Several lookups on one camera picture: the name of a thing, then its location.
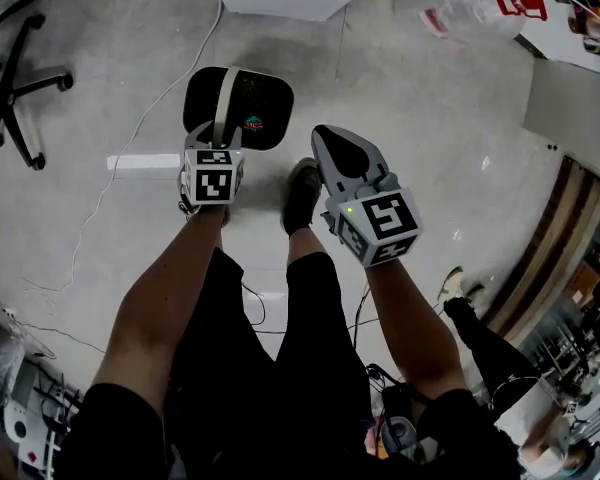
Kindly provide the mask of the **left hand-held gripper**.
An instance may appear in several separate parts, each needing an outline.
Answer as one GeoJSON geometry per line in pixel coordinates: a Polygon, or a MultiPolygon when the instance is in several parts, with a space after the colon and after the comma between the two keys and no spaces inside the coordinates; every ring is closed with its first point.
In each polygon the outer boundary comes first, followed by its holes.
{"type": "Polygon", "coordinates": [[[181,199],[191,207],[231,204],[244,175],[242,128],[236,127],[228,149],[213,147],[214,121],[206,121],[184,142],[184,163],[180,171],[181,199]]]}

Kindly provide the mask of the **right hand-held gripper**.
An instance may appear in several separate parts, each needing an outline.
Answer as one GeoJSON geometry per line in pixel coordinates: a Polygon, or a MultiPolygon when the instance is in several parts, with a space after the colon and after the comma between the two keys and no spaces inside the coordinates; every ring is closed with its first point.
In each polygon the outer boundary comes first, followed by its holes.
{"type": "Polygon", "coordinates": [[[393,173],[351,188],[385,172],[379,149],[350,130],[324,124],[313,129],[311,146],[327,191],[340,193],[327,198],[322,214],[330,231],[364,267],[407,254],[423,231],[411,191],[393,173]]]}

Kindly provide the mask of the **black pad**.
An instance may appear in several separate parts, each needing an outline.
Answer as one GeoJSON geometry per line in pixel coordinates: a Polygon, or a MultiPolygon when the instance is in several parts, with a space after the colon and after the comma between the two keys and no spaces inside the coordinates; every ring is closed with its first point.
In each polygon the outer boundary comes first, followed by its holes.
{"type": "Polygon", "coordinates": [[[242,147],[254,151],[275,148],[291,118],[294,93],[283,79],[241,68],[208,66],[190,78],[185,93],[183,126],[191,132],[213,120],[213,143],[227,146],[236,127],[242,147]]]}

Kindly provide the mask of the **person's right forearm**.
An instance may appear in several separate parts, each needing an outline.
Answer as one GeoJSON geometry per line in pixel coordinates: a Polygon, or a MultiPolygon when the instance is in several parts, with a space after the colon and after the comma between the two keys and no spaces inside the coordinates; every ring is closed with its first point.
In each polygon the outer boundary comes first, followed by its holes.
{"type": "Polygon", "coordinates": [[[406,382],[431,400],[467,390],[455,338],[401,261],[365,273],[389,352],[406,382]]]}

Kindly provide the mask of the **person's left forearm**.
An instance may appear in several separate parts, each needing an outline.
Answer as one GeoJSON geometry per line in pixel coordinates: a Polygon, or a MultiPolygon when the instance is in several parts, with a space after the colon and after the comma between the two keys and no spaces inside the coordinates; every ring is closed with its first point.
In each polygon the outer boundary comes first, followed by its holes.
{"type": "Polygon", "coordinates": [[[221,234],[225,205],[191,217],[132,285],[118,309],[94,383],[115,384],[163,411],[173,358],[221,234]]]}

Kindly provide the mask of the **person's right shoe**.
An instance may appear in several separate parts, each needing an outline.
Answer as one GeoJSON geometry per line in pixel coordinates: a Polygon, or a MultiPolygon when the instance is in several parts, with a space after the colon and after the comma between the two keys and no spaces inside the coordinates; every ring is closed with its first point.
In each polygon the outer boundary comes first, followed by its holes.
{"type": "Polygon", "coordinates": [[[281,221],[289,237],[311,226],[321,190],[322,179],[316,160],[303,158],[291,171],[283,196],[281,221]]]}

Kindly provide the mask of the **person's right leg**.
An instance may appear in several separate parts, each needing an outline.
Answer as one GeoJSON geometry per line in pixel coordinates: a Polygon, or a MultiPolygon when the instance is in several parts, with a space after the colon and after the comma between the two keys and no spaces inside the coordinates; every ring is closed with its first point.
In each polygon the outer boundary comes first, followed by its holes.
{"type": "Polygon", "coordinates": [[[325,253],[317,236],[309,227],[296,230],[289,236],[287,265],[315,253],[325,253]]]}

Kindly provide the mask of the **wooden bench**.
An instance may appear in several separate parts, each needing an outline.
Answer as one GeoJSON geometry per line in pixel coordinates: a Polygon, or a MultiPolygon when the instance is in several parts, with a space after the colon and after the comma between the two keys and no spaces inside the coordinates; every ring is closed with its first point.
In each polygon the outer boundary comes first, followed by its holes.
{"type": "Polygon", "coordinates": [[[482,317],[488,328],[512,343],[524,339],[548,309],[599,209],[600,178],[563,157],[530,242],[482,317]]]}

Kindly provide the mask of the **black office chair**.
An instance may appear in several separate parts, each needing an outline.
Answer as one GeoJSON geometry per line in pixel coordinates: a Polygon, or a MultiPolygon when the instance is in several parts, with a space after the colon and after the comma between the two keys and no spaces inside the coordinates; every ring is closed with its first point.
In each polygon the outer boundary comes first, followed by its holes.
{"type": "Polygon", "coordinates": [[[29,35],[33,30],[40,30],[45,22],[44,14],[28,16],[18,32],[6,62],[0,62],[0,148],[4,145],[4,130],[6,130],[26,166],[34,171],[45,168],[46,157],[43,152],[33,156],[29,151],[15,114],[15,103],[19,98],[52,86],[60,92],[66,92],[75,83],[73,73],[63,66],[42,70],[36,78],[27,83],[16,82],[18,65],[29,35]]]}

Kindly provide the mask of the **person's black clothing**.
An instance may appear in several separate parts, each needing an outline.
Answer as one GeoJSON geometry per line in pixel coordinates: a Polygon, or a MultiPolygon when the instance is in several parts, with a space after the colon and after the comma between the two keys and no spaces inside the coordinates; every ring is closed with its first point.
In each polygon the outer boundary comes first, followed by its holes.
{"type": "Polygon", "coordinates": [[[434,458],[368,453],[370,387],[346,328],[330,257],[287,270],[288,322],[271,357],[243,309],[242,268],[216,251],[176,352],[163,412],[112,384],[91,387],[56,459],[55,480],[519,480],[513,445],[472,394],[424,411],[434,458]]]}

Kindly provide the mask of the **white paper bag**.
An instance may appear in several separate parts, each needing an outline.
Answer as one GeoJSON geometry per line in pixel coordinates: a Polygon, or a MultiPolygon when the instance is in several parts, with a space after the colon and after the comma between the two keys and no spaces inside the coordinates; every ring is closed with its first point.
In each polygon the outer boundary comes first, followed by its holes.
{"type": "Polygon", "coordinates": [[[572,4],[567,22],[572,33],[600,40],[600,7],[587,11],[572,4]]]}

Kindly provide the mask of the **cluttered white workbench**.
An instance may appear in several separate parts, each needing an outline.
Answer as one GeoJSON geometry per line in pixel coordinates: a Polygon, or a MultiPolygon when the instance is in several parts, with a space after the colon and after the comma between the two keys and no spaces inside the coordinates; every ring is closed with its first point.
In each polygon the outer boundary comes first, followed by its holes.
{"type": "Polygon", "coordinates": [[[56,459],[84,395],[48,363],[51,351],[0,308],[0,438],[16,465],[54,480],[56,459]]]}

